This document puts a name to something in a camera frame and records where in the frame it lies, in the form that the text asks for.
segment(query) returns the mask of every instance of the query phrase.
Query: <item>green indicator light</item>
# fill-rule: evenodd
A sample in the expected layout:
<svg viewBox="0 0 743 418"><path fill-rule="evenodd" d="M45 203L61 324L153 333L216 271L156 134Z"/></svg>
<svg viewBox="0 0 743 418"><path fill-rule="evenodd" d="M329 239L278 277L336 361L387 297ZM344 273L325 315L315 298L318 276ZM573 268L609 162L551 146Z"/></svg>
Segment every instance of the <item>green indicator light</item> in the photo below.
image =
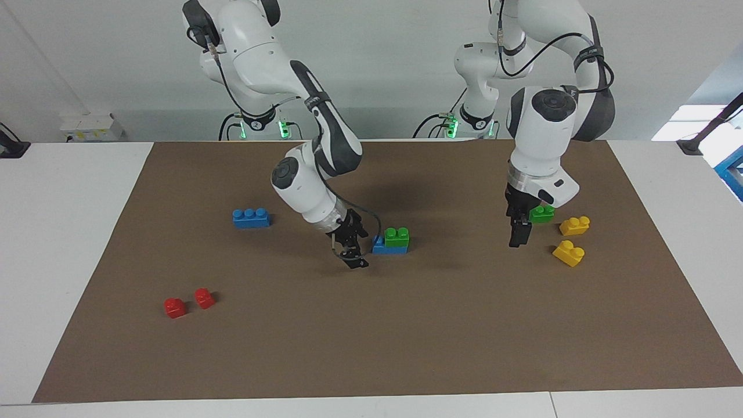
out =
<svg viewBox="0 0 743 418"><path fill-rule="evenodd" d="M279 121L279 131L281 132L281 139L286 139L291 136L291 131L283 120Z"/></svg>
<svg viewBox="0 0 743 418"><path fill-rule="evenodd" d="M456 138L458 128L459 128L459 120L455 119L453 122L449 122L449 128L447 129L447 136L451 139Z"/></svg>

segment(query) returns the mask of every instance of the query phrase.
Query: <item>black clamp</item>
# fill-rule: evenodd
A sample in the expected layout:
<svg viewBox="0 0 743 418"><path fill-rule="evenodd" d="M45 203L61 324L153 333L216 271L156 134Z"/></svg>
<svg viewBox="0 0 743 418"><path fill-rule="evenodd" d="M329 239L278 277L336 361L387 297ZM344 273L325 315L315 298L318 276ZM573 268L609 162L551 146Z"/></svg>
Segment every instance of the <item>black clamp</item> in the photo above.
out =
<svg viewBox="0 0 743 418"><path fill-rule="evenodd" d="M307 106L307 110L312 111L312 109L316 108L317 105L329 101L330 96L328 96L328 93L325 93L324 91L318 91L317 94L310 96L307 100L305 100L305 106Z"/></svg>
<svg viewBox="0 0 743 418"><path fill-rule="evenodd" d="M577 70L583 61L595 62L596 58L603 58L603 46L593 45L581 51L573 61L573 69Z"/></svg>
<svg viewBox="0 0 743 418"><path fill-rule="evenodd" d="M326 235L335 238L343 246L343 250L336 254L350 269L364 269L369 267L369 262L361 255L361 245L359 237L366 238L369 233L361 225L361 215L353 209L348 209L345 219L337 220L338 228Z"/></svg>

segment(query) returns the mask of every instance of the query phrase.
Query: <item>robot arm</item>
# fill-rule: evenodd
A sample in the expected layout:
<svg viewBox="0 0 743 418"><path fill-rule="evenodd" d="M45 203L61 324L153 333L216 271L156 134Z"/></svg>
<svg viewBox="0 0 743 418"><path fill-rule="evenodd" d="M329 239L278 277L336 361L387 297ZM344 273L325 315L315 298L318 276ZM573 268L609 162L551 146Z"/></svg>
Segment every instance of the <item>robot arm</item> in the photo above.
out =
<svg viewBox="0 0 743 418"><path fill-rule="evenodd" d="M221 78L228 89L232 91L234 84L227 80L231 70L226 68L234 68L247 89L246 97L251 92L295 94L305 101L320 130L317 138L291 149L279 162L271 176L274 190L307 222L343 245L339 257L349 267L368 266L358 243L358 237L368 236L360 216L346 208L325 183L326 178L358 167L362 157L359 139L309 68L291 60L276 40L271 27L280 16L275 0L222 3L216 21L198 0L184 5L184 15L196 42L209 51L220 76L224 74Z"/></svg>
<svg viewBox="0 0 743 418"><path fill-rule="evenodd" d="M562 169L560 158L571 139L593 141L611 127L614 98L596 22L577 0L501 0L496 6L490 33L498 43L464 45L455 61L468 93L459 117L474 136L481 137L485 121L492 119L496 78L531 72L535 55L527 37L566 52L577 81L577 86L527 87L511 98L507 125L516 149L510 159L506 214L511 218L510 246L518 247L528 241L532 209L542 201L558 208L578 193L578 183Z"/></svg>

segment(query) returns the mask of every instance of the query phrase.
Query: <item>black band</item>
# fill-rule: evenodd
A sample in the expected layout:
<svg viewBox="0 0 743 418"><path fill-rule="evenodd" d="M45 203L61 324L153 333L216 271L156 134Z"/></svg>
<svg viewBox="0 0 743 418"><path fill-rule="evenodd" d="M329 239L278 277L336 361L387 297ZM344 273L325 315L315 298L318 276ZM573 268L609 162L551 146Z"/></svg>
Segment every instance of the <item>black band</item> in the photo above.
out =
<svg viewBox="0 0 743 418"><path fill-rule="evenodd" d="M575 61L573 61L573 69L577 70L583 61L588 60L588 62L594 62L598 57L603 58L603 46L589 46L581 51L580 54L578 54L578 57L575 58Z"/></svg>
<svg viewBox="0 0 743 418"><path fill-rule="evenodd" d="M503 54L508 55L509 57L513 57L514 55L518 54L522 51L522 49L526 48L526 36L524 36L524 40L521 41L521 45L515 47L514 49L506 49L503 48Z"/></svg>
<svg viewBox="0 0 743 418"><path fill-rule="evenodd" d="M247 124L253 131L260 132L266 129L266 126L273 121L276 117L276 108L271 108L268 112L260 115L256 118L252 116L242 115L242 120Z"/></svg>
<svg viewBox="0 0 743 418"><path fill-rule="evenodd" d="M472 116L469 113L467 113L466 110L464 110L464 106L462 106L459 109L459 114L462 116L462 119L467 122L469 125L472 126L472 128L476 131L482 131L487 127L487 124L493 119L493 114L495 112L491 113L490 116L486 116L485 118L478 118L477 116Z"/></svg>
<svg viewBox="0 0 743 418"><path fill-rule="evenodd" d="M328 93L325 93L324 91L318 91L315 95L312 95L307 100L305 100L305 106L307 106L308 110L312 111L312 109L316 108L317 105L329 101L330 96L328 96Z"/></svg>

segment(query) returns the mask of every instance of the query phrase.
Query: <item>black cable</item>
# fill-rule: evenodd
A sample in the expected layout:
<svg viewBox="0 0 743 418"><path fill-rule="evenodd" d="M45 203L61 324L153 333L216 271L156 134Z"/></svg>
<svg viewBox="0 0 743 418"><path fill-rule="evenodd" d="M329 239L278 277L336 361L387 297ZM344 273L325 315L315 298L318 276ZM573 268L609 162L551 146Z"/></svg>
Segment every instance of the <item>black cable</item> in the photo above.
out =
<svg viewBox="0 0 743 418"><path fill-rule="evenodd" d="M227 127L227 140L228 141L230 140L230 129L236 128L236 127L242 129L242 125L240 123L233 123L232 125L229 125Z"/></svg>
<svg viewBox="0 0 743 418"><path fill-rule="evenodd" d="M5 129L6 131L8 131L8 133L10 133L16 139L17 142L23 142L23 141L21 141L21 138L18 138L18 135L16 135L16 133L13 132L13 130L11 128L8 128L5 123L0 122L0 126L2 126L3 129Z"/></svg>
<svg viewBox="0 0 743 418"><path fill-rule="evenodd" d="M460 94L457 101L454 102L454 106L452 106L452 108L449 109L449 113L454 112L454 108L457 107L457 105L459 104L459 101L462 100L462 98L464 97L464 93L467 93L467 87L464 88L464 90L462 91L462 94ZM436 138L438 138L439 135L441 135L441 128L439 128L438 132L436 132Z"/></svg>
<svg viewBox="0 0 743 418"><path fill-rule="evenodd" d="M435 114L435 115L430 115L429 117L427 117L426 119L424 119L424 121L423 121L423 122L421 122L421 124L420 124L420 125L418 125L418 128L417 128L417 129L415 130L415 133L413 134L413 138L415 138L415 137L417 137L417 136L418 136L418 133L419 133L419 132L421 131L421 129L423 129L423 126L424 126L424 125L425 125L426 123L428 123L428 121L429 121L429 120L432 120L432 119L436 119L436 118L439 118L439 119L443 119L443 118L442 118L441 116L439 116L438 114Z"/></svg>
<svg viewBox="0 0 743 418"><path fill-rule="evenodd" d="M731 120L733 120L733 119L737 118L737 117L738 117L738 115L740 115L740 114L741 114L741 112L743 112L743 109L740 109L740 110L738 110L738 112L737 112L737 113L735 113L735 114L734 114L733 116L730 116L730 117L729 117L728 119L725 119L725 123L726 123L726 122L730 122Z"/></svg>
<svg viewBox="0 0 743 418"><path fill-rule="evenodd" d="M601 87L599 89L589 89L589 90L578 90L578 94L588 94L588 93L600 93L602 91L609 90L609 87L611 87L612 84L614 84L614 70L611 69L609 64L606 63L604 60L599 61L599 66L602 66L606 69L606 71L611 76L611 81L609 81L606 86Z"/></svg>
<svg viewBox="0 0 743 418"><path fill-rule="evenodd" d="M217 141L221 141L221 140L222 140L222 135L224 135L224 127L226 127L226 126L227 126L227 122L229 122L229 121L230 121L230 119L232 119L232 118L236 118L236 116L235 116L235 114L234 114L234 113L230 113L230 114L229 114L229 115L227 115L227 117L226 117L226 118L225 118L225 119L224 119L224 120L222 121L222 126L220 126L220 127L219 127L219 136L217 137Z"/></svg>
<svg viewBox="0 0 743 418"><path fill-rule="evenodd" d="M299 139L305 140L305 136L302 135L302 127L297 122L287 122L286 126L296 126L297 130L299 130Z"/></svg>
<svg viewBox="0 0 743 418"><path fill-rule="evenodd" d="M250 116L251 118L261 118L265 115L268 115L273 109L275 109L272 107L271 109L268 109L266 112L263 112L260 115L254 115L248 112L247 110L243 109L242 106L240 106L240 103L237 103L237 99L235 99L235 96L233 96L232 94L232 90L230 90L230 87L227 85L227 78L224 76L224 70L222 69L222 64L219 61L217 61L217 68L219 68L219 74L222 76L222 83L224 84L224 89L227 90L227 94L230 96L230 99L235 104L235 106L237 106L237 108L240 109L240 112L243 115Z"/></svg>
<svg viewBox="0 0 743 418"><path fill-rule="evenodd" d="M374 217L374 219L377 220L377 236L372 240L373 242L371 243L371 248L366 253L363 253L360 256L356 256L356 257L344 257L344 256L338 254L335 251L335 239L334 238L331 238L333 240L332 241L332 244L331 244L331 247L333 249L333 254L335 254L335 257L338 257L338 258L340 258L343 261L357 261L357 260L361 260L364 257L366 257L367 255L369 255L369 253L372 252L372 249L377 244L377 241L382 238L382 219L380 219L379 215L377 215L375 212L373 212L373 211L371 211L369 209L363 208L363 207L361 207L359 205L356 205L355 203L353 203L353 202L351 202L351 201L349 201L347 199L344 199L340 194L336 193L335 190L333 190L332 187L330 187L330 185L328 184L328 182L325 180L325 177L323 177L322 176L322 173L320 172L320 163L319 163L318 154L320 154L321 152L322 152L322 150L321 150L321 148L319 146L313 151L313 154L314 154L314 157L315 157L315 170L317 171L317 175L320 177L320 180L322 180L322 183L325 185L325 187L328 189L328 191L330 193L333 193L338 198L338 200L340 200L341 202L347 204L348 206L351 206L353 208L356 208L358 210L361 210L362 212L368 213L369 215L372 215Z"/></svg>
<svg viewBox="0 0 743 418"><path fill-rule="evenodd" d="M449 125L446 125L445 123L442 123L441 125L436 125L433 128L431 128L431 132L428 132L428 138L431 138L431 135L433 135L433 130L438 128L438 133L436 134L435 138L438 138L438 136L441 134L441 128L446 128Z"/></svg>
<svg viewBox="0 0 743 418"><path fill-rule="evenodd" d="M529 65L534 64L534 61L536 61L536 59L539 58L539 56L542 55L552 45L555 45L559 41L562 41L563 39L569 38L571 36L578 36L581 39L583 38L583 35L581 33L570 32L570 33L564 33L563 35L560 35L557 38L552 39L547 45L545 45L542 49L540 49L539 52L536 53L536 55L534 55L533 57L531 57L531 60L529 60L529 62L527 62L520 70L518 70L517 72L515 72L513 74L511 74L510 72L508 72L508 70L506 69L505 64L503 63L503 51L502 51L503 50L503 47L502 46L499 46L498 47L498 58L501 61L501 68L503 68L503 72L507 76L509 76L509 77L515 77L515 76L521 74L522 72L524 72L527 68L529 68Z"/></svg>
<svg viewBox="0 0 743 418"><path fill-rule="evenodd" d="M493 139L498 139L498 134L501 132L501 123L498 120L494 120L493 123L498 124L498 129L496 130L496 135L493 136Z"/></svg>

